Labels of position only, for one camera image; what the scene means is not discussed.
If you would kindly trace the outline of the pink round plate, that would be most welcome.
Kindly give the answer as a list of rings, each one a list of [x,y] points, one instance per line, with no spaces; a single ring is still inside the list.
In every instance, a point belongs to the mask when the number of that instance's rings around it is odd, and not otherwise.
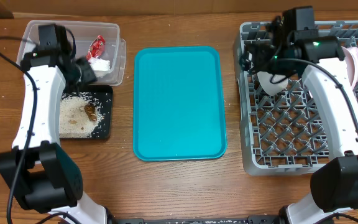
[[[344,52],[345,55],[345,62],[347,65],[347,76],[348,76],[348,80],[349,83],[351,85],[351,88],[354,89],[356,83],[357,83],[357,65],[356,65],[356,57],[353,53],[353,51],[351,51],[350,48],[345,48],[342,47],[342,50]]]

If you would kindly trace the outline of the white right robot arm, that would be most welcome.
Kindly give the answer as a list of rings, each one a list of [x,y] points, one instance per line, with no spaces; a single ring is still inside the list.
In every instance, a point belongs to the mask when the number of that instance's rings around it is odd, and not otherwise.
[[[247,223],[333,223],[358,209],[358,21],[311,6],[245,22],[233,45],[250,175],[311,174],[310,192]]]

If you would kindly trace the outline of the white napkin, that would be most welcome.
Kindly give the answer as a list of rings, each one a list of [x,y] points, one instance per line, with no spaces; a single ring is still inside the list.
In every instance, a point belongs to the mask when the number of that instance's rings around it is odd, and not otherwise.
[[[88,62],[97,78],[104,77],[111,68],[109,60],[91,57]]]

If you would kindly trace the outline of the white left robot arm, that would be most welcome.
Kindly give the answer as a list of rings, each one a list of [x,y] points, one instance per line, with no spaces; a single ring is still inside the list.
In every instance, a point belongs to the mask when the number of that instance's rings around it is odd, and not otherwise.
[[[24,74],[21,123],[12,149],[0,153],[0,174],[10,189],[6,219],[12,223],[12,203],[24,210],[60,217],[67,223],[114,223],[110,211],[83,190],[79,167],[62,149],[59,138],[60,102],[64,90],[79,90],[96,81],[89,62],[76,59],[71,31],[57,24],[39,26],[39,42],[14,66]]]

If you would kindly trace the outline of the brown food scrap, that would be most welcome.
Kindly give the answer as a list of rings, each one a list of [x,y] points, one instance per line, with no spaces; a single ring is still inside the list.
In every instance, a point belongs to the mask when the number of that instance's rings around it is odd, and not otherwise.
[[[88,119],[90,121],[97,121],[98,118],[97,118],[97,115],[96,115],[96,108],[95,108],[94,105],[89,104],[89,103],[86,104],[84,106],[84,111],[85,111],[85,113],[88,116]]]

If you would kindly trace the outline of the red snack wrapper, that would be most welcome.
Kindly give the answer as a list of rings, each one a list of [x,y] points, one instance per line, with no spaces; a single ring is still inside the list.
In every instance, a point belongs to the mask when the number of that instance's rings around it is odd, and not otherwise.
[[[102,55],[105,50],[106,41],[102,35],[98,35],[97,38],[92,42],[86,54],[86,59],[98,58]]]

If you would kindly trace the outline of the grey bowl with rice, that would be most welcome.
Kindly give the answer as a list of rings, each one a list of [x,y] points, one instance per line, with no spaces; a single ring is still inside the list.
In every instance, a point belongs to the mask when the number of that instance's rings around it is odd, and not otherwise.
[[[263,91],[270,96],[280,93],[288,85],[288,79],[284,75],[272,75],[267,72],[258,72],[257,79]]]

